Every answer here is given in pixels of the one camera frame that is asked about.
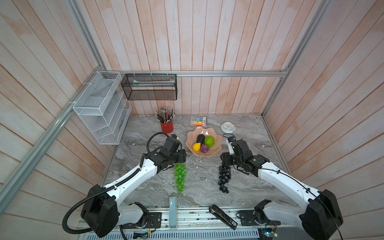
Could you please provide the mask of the black fake grape bunch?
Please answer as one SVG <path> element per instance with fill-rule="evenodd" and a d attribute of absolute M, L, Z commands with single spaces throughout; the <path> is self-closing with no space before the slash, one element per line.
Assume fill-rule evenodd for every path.
<path fill-rule="evenodd" d="M 218 180 L 219 190 L 221 192 L 226 194 L 229 193 L 229 190 L 226 184 L 231 180 L 231 178 L 232 178 L 231 167 L 221 165 L 219 167 L 219 180 Z"/>

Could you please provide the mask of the green fake grape bunch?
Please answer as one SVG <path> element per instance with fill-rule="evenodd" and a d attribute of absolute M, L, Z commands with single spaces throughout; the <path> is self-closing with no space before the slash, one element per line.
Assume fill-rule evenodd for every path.
<path fill-rule="evenodd" d="M 179 194 L 182 194 L 185 190 L 185 178 L 187 175 L 187 168 L 185 164 L 175 164 L 175 182 Z"/>

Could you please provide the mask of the yellow fake lemon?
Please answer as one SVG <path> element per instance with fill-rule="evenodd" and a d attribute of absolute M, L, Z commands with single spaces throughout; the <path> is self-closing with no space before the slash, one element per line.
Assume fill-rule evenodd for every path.
<path fill-rule="evenodd" d="M 193 150 L 196 152 L 199 152 L 201 149 L 201 143 L 195 143 L 193 144 Z"/>

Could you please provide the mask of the green bumpy fake fruit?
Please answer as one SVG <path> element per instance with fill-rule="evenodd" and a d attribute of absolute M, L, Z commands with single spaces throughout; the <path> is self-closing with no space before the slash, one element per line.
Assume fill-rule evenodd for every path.
<path fill-rule="evenodd" d="M 215 139 L 212 136 L 206 136 L 205 137 L 205 145 L 207 145 L 209 148 L 213 147 L 215 144 Z"/>

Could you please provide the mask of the purple fake fig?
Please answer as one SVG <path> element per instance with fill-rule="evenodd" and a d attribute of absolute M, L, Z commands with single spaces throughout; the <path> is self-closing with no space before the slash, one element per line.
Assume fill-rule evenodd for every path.
<path fill-rule="evenodd" d="M 209 146 L 206 144 L 201 145 L 200 152 L 206 154 L 209 151 Z"/>

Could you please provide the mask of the dark fake avocado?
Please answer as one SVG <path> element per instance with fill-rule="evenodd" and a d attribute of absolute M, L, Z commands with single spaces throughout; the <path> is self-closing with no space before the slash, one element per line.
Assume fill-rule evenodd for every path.
<path fill-rule="evenodd" d="M 201 145 L 205 144 L 205 138 L 206 138 L 205 135 L 203 135 L 203 134 L 199 134 L 199 135 L 197 136 L 197 141 L 196 141 L 196 143 L 201 143 Z"/>

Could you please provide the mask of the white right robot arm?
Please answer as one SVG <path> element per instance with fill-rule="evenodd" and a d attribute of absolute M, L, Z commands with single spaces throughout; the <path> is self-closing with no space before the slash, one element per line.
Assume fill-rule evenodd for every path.
<path fill-rule="evenodd" d="M 314 240 L 328 240 L 340 231 L 343 217 L 336 196 L 329 190 L 312 188 L 278 168 L 262 155 L 254 155 L 244 140 L 228 137 L 229 151 L 222 153 L 220 171 L 234 167 L 237 171 L 254 175 L 290 197 L 298 207 L 282 206 L 262 200 L 250 214 L 241 218 L 266 226 L 275 221 L 303 229 Z"/>

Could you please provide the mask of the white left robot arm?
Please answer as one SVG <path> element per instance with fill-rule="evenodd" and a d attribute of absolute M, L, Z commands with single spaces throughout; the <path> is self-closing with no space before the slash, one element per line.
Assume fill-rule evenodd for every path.
<path fill-rule="evenodd" d="M 145 226 L 148 210 L 139 202 L 122 207 L 123 200 L 146 180 L 161 171 L 186 162 L 186 151 L 179 138 L 166 135 L 163 146 L 142 154 L 140 163 L 119 179 L 101 187 L 94 185 L 85 199 L 76 203 L 64 215 L 62 228 L 66 233 L 79 235 L 94 232 L 99 238 L 105 237 L 116 226 L 125 224 Z M 88 225 L 87 229 L 72 229 L 68 225 L 70 215 L 82 208 L 81 218 Z"/>

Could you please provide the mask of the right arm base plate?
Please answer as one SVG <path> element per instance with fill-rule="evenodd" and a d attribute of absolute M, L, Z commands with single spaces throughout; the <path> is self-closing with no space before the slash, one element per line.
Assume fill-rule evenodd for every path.
<path fill-rule="evenodd" d="M 280 221 L 271 221 L 261 211 L 256 210 L 241 210 L 236 213 L 240 219 L 242 226 L 279 226 Z"/>

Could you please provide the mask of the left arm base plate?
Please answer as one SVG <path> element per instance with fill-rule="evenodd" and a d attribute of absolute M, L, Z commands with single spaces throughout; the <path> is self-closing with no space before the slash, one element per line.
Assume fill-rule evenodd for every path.
<path fill-rule="evenodd" d="M 149 212 L 145 228 L 150 230 L 159 229 L 161 227 L 161 223 L 162 223 L 161 212 Z"/>

